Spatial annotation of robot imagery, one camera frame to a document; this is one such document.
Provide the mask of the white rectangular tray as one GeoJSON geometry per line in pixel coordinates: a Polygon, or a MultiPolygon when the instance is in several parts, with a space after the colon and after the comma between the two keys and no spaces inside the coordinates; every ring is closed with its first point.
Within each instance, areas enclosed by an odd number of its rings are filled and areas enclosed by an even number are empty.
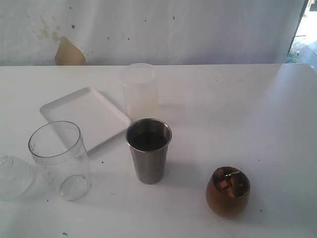
{"type": "Polygon", "coordinates": [[[88,152],[121,134],[131,119],[101,92],[82,88],[40,108],[48,122],[70,121],[79,126],[88,152]]]}

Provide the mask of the round wooden cup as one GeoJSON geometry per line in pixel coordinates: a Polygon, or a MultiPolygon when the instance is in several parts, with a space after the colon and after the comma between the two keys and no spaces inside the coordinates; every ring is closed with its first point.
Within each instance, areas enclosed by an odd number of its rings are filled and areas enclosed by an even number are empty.
{"type": "MultiPolygon", "coordinates": [[[[238,168],[228,166],[219,168],[225,169],[226,171],[241,171],[238,168]]],[[[241,171],[241,179],[244,184],[245,193],[241,197],[231,198],[218,190],[215,184],[215,171],[211,175],[206,188],[208,206],[222,217],[232,218],[240,215],[245,210],[250,197],[251,186],[248,177],[241,171]]]]}

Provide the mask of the white backdrop sheet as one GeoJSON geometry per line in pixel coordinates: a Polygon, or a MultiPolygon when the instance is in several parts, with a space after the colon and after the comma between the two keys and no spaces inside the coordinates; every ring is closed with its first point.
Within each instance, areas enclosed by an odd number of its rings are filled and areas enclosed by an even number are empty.
{"type": "Polygon", "coordinates": [[[2,65],[53,65],[67,39],[90,65],[283,63],[304,0],[3,0],[2,65]]]}

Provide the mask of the clear plastic shaker cup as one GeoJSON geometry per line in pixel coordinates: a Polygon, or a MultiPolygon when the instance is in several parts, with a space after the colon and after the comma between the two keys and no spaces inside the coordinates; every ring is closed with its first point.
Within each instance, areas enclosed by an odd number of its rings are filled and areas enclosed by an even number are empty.
{"type": "Polygon", "coordinates": [[[49,185],[65,200],[88,193],[90,162],[78,125],[61,120],[47,123],[30,136],[28,149],[49,185]]]}

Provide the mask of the translucent white plastic cup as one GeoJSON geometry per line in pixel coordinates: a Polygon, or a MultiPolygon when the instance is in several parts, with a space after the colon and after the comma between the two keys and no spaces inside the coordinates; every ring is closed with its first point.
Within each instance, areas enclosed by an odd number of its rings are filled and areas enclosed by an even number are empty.
{"type": "Polygon", "coordinates": [[[147,63],[126,66],[121,74],[125,110],[132,121],[155,118],[159,97],[154,67],[147,63]]]}

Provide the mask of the clear plastic shaker lid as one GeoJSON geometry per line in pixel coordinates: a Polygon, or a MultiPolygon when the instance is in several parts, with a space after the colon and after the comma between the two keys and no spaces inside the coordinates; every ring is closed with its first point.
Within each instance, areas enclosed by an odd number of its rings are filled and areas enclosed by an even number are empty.
{"type": "Polygon", "coordinates": [[[0,156],[0,200],[9,201],[23,194],[33,183],[31,166],[14,156],[0,156]]]}

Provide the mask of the stainless steel cup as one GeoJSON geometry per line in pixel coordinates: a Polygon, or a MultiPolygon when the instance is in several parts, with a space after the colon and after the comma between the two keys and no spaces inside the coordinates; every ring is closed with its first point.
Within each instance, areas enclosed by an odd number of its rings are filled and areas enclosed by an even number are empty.
{"type": "Polygon", "coordinates": [[[165,122],[144,118],[133,122],[125,138],[136,175],[142,183],[155,184],[163,178],[172,130],[165,122]]]}

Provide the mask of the brown wooden blocks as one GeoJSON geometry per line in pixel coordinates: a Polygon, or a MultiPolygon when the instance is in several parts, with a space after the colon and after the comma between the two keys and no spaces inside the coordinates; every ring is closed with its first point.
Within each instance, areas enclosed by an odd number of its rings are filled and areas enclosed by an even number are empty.
{"type": "Polygon", "coordinates": [[[218,168],[215,171],[216,186],[218,190],[231,198],[241,197],[244,195],[244,184],[241,179],[242,172],[238,175],[226,178],[224,175],[232,171],[218,168]]]}

